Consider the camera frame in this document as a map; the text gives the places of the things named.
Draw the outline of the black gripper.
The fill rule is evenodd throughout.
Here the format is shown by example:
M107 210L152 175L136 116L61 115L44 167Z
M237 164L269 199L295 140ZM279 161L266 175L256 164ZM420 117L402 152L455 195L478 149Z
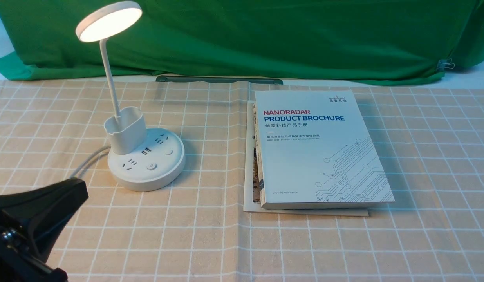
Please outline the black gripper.
M47 260L86 200L86 182L80 178L0 195L0 282L67 282L68 274Z

